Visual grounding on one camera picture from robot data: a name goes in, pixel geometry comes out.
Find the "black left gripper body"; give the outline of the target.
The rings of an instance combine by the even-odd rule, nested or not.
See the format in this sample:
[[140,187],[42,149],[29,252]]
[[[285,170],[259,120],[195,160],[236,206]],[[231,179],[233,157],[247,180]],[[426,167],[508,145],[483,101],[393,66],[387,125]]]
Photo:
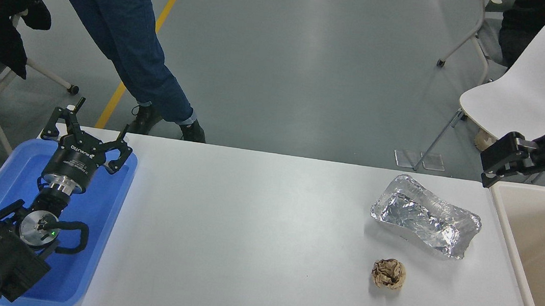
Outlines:
[[52,183],[60,178],[73,181],[76,189],[87,189],[99,166],[106,161],[109,143],[98,139],[77,142],[73,135],[61,136],[58,148],[44,168],[43,178]]

